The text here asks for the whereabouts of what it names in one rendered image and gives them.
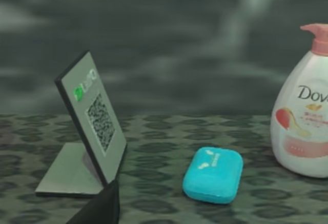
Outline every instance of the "patterned tablecloth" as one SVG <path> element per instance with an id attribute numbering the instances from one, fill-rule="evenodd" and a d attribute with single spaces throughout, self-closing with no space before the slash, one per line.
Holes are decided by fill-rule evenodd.
<path id="1" fill-rule="evenodd" d="M 295 175 L 272 154 L 267 116 L 131 116 L 119 183 L 121 224 L 326 224 L 328 180 Z M 65 142 L 79 141 L 65 115 L 0 117 L 0 223 L 64 224 L 85 199 L 41 198 L 34 189 Z M 202 146 L 244 157 L 231 205 L 186 198 L 183 174 Z"/>

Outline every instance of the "black object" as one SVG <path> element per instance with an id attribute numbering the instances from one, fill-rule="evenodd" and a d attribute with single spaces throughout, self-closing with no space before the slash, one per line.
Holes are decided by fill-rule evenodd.
<path id="1" fill-rule="evenodd" d="M 109 183 L 66 224 L 118 224 L 119 190 L 117 180 Z"/>

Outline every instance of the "white pump bottle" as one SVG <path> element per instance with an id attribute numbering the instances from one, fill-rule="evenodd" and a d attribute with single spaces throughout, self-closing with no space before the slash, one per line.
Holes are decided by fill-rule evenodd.
<path id="1" fill-rule="evenodd" d="M 328 25 L 301 27 L 312 49 L 285 81 L 271 117 L 271 142 L 280 164 L 296 173 L 328 177 Z"/>

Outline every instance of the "blurry wall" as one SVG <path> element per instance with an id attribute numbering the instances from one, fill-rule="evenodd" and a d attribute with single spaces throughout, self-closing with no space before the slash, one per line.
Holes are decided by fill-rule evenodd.
<path id="1" fill-rule="evenodd" d="M 91 49 L 119 115 L 269 114 L 328 0 L 0 0 L 0 113 L 66 113 Z"/>

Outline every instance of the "blue soap box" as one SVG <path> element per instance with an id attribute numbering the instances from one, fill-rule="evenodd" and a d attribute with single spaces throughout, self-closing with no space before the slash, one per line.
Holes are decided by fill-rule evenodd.
<path id="1" fill-rule="evenodd" d="M 183 178 L 184 193 L 199 201 L 228 204 L 237 195 L 243 160 L 233 150 L 202 147 Z"/>

